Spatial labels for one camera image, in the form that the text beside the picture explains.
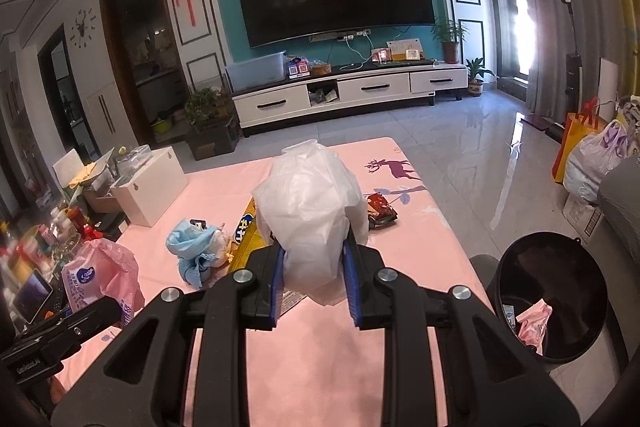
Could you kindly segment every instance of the orange bag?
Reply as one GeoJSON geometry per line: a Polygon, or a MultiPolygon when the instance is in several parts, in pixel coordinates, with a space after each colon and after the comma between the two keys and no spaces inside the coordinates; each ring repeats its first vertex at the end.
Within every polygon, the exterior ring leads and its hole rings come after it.
{"type": "Polygon", "coordinates": [[[558,151],[556,163],[554,163],[554,167],[551,169],[551,174],[556,183],[562,183],[562,179],[564,179],[564,166],[566,165],[566,159],[569,153],[578,145],[582,138],[598,132],[600,116],[596,110],[597,104],[598,99],[594,98],[591,102],[584,104],[582,113],[567,113],[562,145],[558,151]]]}

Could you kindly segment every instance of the electrical cable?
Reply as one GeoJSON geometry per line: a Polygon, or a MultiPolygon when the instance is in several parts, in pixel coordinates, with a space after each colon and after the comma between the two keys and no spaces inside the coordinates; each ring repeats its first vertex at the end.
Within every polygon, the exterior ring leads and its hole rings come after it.
{"type": "Polygon", "coordinates": [[[398,32],[398,35],[396,35],[394,37],[394,40],[396,40],[400,35],[407,33],[409,31],[409,28],[411,28],[411,26],[407,26],[406,29],[404,31],[396,28],[395,26],[389,26],[391,29],[396,30],[398,32]]]}
{"type": "Polygon", "coordinates": [[[361,70],[362,67],[364,66],[364,62],[361,62],[360,65],[357,68],[351,68],[351,66],[355,66],[355,64],[347,64],[346,66],[343,66],[340,68],[340,71],[358,71],[361,70]]]}
{"type": "Polygon", "coordinates": [[[349,49],[350,49],[352,52],[355,52],[355,53],[357,53],[358,55],[360,55],[360,58],[362,59],[362,63],[363,63],[363,64],[364,64],[365,62],[367,62],[367,61],[368,61],[368,60],[373,56],[373,53],[372,53],[372,54],[370,54],[370,55],[369,55],[369,58],[364,58],[364,55],[363,55],[363,54],[361,54],[358,50],[354,50],[354,49],[351,47],[351,45],[349,44],[349,41],[348,41],[348,40],[346,40],[346,39],[345,39],[345,42],[347,43],[347,46],[349,47],[349,49]]]}
{"type": "Polygon", "coordinates": [[[329,54],[327,55],[327,58],[326,58],[326,63],[327,64],[331,64],[329,62],[329,58],[331,57],[331,52],[334,50],[334,44],[335,44],[335,41],[332,41],[331,42],[331,47],[329,48],[329,54]]]}
{"type": "Polygon", "coordinates": [[[371,54],[369,55],[369,58],[371,58],[371,57],[373,57],[373,42],[371,42],[371,39],[369,38],[369,35],[367,35],[365,33],[364,36],[367,38],[367,41],[369,41],[369,44],[371,46],[371,54]]]}

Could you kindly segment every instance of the white bag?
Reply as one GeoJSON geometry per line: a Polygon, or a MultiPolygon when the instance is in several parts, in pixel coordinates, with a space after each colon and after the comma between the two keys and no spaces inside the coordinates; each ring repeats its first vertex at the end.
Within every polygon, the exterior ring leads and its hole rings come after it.
{"type": "Polygon", "coordinates": [[[614,120],[599,134],[586,136],[569,153],[562,185],[588,203],[598,199],[600,182],[626,157],[626,129],[614,120]]]}
{"type": "Polygon", "coordinates": [[[260,235],[284,248],[284,283],[318,304],[345,296],[342,242],[349,225],[366,245],[367,203],[355,176],[335,152],[308,140],[282,150],[252,195],[260,235]]]}

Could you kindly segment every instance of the white drawer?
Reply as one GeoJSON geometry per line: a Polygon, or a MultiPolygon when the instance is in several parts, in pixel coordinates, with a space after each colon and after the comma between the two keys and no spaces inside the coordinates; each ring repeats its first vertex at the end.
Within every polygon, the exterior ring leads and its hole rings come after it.
{"type": "Polygon", "coordinates": [[[292,86],[234,100],[241,123],[311,107],[306,86],[292,86]]]}
{"type": "Polygon", "coordinates": [[[410,74],[411,92],[466,87],[466,68],[464,70],[415,71],[410,74]]]}
{"type": "Polygon", "coordinates": [[[409,73],[379,74],[338,82],[341,102],[409,94],[409,73]]]}

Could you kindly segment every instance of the door mat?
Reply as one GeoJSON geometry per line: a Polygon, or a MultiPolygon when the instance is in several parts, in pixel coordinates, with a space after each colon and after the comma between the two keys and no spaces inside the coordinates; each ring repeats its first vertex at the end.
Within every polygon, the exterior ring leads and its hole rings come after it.
{"type": "Polygon", "coordinates": [[[527,122],[529,125],[535,127],[538,131],[546,131],[549,127],[551,127],[551,122],[549,122],[546,118],[542,118],[541,116],[537,116],[533,113],[525,116],[522,121],[527,122]]]}

